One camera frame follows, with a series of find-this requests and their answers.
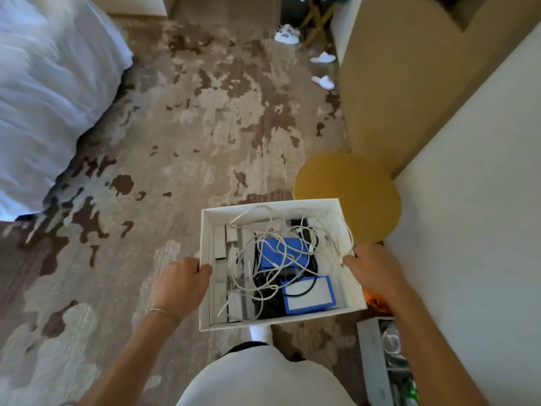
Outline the person's right hand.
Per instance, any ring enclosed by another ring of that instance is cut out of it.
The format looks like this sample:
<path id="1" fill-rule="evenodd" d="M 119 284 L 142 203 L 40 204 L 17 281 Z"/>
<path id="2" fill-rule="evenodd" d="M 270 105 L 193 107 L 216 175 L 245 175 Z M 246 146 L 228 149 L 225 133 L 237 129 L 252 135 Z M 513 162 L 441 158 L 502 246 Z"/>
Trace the person's right hand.
<path id="1" fill-rule="evenodd" d="M 364 271 L 351 271 L 363 290 L 380 296 L 397 314 L 403 295 L 409 290 L 398 260 L 380 244 L 357 244 L 351 255 L 364 259 L 366 263 Z"/>

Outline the person's left forearm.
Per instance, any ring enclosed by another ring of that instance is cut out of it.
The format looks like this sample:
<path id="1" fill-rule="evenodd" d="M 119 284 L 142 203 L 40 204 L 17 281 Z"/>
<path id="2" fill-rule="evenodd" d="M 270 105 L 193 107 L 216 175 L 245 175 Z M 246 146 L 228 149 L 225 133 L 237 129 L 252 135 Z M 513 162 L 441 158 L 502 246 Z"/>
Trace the person's left forearm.
<path id="1" fill-rule="evenodd" d="M 149 311 L 111 369 L 86 391 L 78 406 L 136 406 L 165 342 L 179 325 Z"/>

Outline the white sneaker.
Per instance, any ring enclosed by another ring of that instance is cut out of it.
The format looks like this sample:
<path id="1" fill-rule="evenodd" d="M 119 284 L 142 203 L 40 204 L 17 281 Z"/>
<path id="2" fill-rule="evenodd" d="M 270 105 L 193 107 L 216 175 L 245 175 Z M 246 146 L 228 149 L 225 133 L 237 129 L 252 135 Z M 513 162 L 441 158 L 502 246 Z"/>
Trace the white sneaker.
<path id="1" fill-rule="evenodd" d="M 300 30 L 285 24 L 278 26 L 274 35 L 274 40 L 282 44 L 297 45 L 300 42 Z"/>

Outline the person's white sock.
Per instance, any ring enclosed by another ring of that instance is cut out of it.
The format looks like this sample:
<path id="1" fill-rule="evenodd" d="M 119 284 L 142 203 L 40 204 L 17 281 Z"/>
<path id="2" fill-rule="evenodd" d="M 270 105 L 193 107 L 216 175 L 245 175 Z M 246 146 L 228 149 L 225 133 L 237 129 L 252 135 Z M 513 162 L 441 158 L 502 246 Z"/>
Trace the person's white sock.
<path id="1" fill-rule="evenodd" d="M 249 327 L 251 341 L 274 346 L 273 331 L 270 325 L 254 325 Z"/>

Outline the person's white shirt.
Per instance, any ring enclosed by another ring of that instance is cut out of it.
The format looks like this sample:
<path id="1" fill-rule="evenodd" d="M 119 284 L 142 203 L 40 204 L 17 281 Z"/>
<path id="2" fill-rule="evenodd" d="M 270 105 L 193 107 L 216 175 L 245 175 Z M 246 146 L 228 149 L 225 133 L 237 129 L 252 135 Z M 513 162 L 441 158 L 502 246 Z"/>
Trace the person's white shirt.
<path id="1" fill-rule="evenodd" d="M 224 355 L 188 385 L 176 406 L 356 406 L 339 380 L 311 361 L 291 362 L 274 346 Z"/>

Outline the white cardboard box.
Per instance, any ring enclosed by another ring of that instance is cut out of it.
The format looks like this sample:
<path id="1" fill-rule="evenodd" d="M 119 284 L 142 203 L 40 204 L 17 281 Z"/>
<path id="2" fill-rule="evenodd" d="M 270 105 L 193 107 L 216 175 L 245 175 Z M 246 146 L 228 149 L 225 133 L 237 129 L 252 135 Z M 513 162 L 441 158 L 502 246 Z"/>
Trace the white cardboard box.
<path id="1" fill-rule="evenodd" d="M 244 276 L 227 275 L 226 225 L 242 226 Z M 282 283 L 277 275 L 266 279 L 253 276 L 258 242 L 267 237 L 300 238 L 314 248 L 316 275 L 331 278 L 336 306 L 312 314 L 285 314 Z M 199 330 L 225 330 L 254 325 L 272 325 L 288 321 L 348 314 L 367 309 L 362 286 L 342 262 L 353 251 L 353 238 L 337 198 L 290 200 L 205 209 L 201 213 L 200 261 L 213 267 L 210 284 L 199 306 Z M 246 297 L 248 320 L 230 323 L 227 317 L 227 292 L 239 291 Z"/>

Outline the round yellow stool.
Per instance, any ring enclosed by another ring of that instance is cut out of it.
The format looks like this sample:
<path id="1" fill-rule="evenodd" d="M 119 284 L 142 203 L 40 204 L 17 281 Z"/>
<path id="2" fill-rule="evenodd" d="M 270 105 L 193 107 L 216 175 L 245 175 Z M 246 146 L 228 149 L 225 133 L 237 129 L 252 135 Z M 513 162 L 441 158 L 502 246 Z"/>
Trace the round yellow stool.
<path id="1" fill-rule="evenodd" d="M 399 222 L 402 203 L 394 180 L 352 153 L 311 157 L 299 170 L 295 200 L 337 198 L 355 243 L 382 243 Z"/>

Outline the bed with white duvet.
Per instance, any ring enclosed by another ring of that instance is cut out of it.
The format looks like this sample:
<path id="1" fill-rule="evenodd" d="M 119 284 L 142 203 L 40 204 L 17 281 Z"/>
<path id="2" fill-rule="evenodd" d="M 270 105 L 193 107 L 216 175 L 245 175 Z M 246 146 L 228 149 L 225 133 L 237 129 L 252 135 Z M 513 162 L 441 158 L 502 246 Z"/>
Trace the bed with white duvet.
<path id="1" fill-rule="evenodd" d="M 132 64 L 91 0 L 0 0 L 0 221 L 44 210 Z"/>

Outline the person's left hand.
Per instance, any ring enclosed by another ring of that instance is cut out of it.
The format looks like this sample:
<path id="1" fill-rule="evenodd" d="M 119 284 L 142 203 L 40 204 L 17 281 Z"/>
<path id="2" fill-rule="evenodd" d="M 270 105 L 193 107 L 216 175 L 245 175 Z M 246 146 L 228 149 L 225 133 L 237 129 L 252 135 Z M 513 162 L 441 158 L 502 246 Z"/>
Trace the person's left hand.
<path id="1" fill-rule="evenodd" d="M 165 314 L 175 325 L 199 307 L 210 284 L 210 278 L 188 273 L 188 258 L 192 257 L 167 265 L 155 280 L 150 296 L 150 311 Z"/>

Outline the person's right forearm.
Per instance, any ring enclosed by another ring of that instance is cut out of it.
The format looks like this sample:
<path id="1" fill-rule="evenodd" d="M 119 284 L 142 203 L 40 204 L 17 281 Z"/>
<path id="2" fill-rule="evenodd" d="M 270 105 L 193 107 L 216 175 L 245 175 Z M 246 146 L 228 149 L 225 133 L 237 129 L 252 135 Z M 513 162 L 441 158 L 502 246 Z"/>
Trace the person's right forearm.
<path id="1" fill-rule="evenodd" d="M 420 406 L 490 406 L 415 290 L 394 287 L 384 298 L 394 314 Z"/>

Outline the grey open drawer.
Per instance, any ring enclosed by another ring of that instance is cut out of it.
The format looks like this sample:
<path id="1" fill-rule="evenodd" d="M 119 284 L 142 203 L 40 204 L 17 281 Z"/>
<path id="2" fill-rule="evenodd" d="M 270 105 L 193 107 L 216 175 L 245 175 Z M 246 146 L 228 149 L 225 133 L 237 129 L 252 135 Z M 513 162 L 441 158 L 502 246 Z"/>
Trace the grey open drawer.
<path id="1" fill-rule="evenodd" d="M 357 329 L 370 406 L 420 406 L 395 319 L 366 319 L 357 324 Z"/>

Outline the plain blue battery pack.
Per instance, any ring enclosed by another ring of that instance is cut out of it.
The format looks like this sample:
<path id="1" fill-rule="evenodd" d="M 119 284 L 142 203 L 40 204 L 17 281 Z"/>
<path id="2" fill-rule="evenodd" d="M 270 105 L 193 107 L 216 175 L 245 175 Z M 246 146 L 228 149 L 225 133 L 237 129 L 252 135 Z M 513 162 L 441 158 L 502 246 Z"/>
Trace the plain blue battery pack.
<path id="1" fill-rule="evenodd" d="M 258 242 L 253 276 L 292 280 L 318 273 L 313 246 L 300 238 L 267 237 Z"/>

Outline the wooden folding luggage rack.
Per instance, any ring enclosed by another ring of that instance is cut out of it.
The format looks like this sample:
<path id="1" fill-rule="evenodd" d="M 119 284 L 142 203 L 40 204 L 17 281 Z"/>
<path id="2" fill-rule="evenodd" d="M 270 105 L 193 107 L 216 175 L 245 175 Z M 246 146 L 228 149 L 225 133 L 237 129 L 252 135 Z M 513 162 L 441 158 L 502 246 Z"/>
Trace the wooden folding luggage rack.
<path id="1" fill-rule="evenodd" d="M 315 41 L 319 40 L 325 51 L 334 50 L 333 37 L 329 36 L 329 27 L 332 18 L 345 0 L 304 0 L 308 13 L 299 26 L 301 31 L 301 49 L 307 50 Z"/>

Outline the tan wooden cabinet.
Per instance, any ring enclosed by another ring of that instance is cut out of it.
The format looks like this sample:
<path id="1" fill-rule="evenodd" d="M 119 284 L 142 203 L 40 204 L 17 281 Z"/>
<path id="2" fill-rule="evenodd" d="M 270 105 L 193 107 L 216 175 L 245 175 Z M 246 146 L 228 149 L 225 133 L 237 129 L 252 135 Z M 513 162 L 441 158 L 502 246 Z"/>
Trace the tan wooden cabinet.
<path id="1" fill-rule="evenodd" d="M 353 153 L 396 177 L 541 21 L 541 0 L 362 0 L 339 69 Z"/>

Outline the blue battery pack white label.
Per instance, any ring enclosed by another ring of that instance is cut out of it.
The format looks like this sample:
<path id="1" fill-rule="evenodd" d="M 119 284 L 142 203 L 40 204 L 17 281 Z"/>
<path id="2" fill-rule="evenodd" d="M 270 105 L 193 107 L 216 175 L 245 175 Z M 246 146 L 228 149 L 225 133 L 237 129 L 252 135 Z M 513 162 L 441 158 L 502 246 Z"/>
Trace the blue battery pack white label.
<path id="1" fill-rule="evenodd" d="M 336 306 L 332 281 L 328 275 L 314 275 L 286 285 L 282 283 L 282 298 L 288 316 L 312 314 Z"/>

